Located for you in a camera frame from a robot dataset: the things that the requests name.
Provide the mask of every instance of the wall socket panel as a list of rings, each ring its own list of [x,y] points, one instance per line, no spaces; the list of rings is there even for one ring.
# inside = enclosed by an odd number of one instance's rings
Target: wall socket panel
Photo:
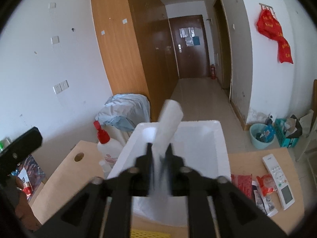
[[[60,85],[61,85],[62,91],[64,91],[64,90],[66,90],[66,89],[69,88],[69,85],[68,85],[68,82],[67,82],[67,81],[61,82]]]
[[[61,93],[63,90],[61,89],[61,84],[58,83],[57,85],[53,86],[53,90],[55,92],[55,94],[59,94]]]

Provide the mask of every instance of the brown door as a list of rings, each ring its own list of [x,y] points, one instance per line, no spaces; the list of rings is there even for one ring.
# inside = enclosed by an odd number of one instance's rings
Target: brown door
[[[227,96],[230,93],[231,86],[231,48],[228,32],[228,23],[221,0],[216,0],[214,4],[215,19],[218,29],[218,37],[220,44],[220,57],[222,68],[222,88]]]
[[[170,19],[180,79],[210,76],[202,15]]]

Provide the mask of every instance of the hole in wooden board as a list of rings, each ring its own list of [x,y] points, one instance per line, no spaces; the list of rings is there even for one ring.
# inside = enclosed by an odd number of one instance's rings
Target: hole in wooden board
[[[80,160],[82,160],[84,158],[84,155],[85,154],[82,152],[78,153],[74,158],[75,162],[79,162]]]

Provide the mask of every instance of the teal plastic basket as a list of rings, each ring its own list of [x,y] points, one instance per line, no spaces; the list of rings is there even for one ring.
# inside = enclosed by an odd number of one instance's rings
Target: teal plastic basket
[[[283,130],[281,127],[281,121],[286,121],[286,119],[276,119],[275,124],[274,124],[276,137],[277,137],[277,140],[280,144],[280,147],[281,148],[293,148],[296,146],[299,138],[287,139],[283,133]]]

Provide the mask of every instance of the yellow plastic crate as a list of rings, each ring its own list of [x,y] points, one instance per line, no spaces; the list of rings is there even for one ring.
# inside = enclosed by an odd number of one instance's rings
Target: yellow plastic crate
[[[131,229],[130,238],[171,238],[170,234]]]

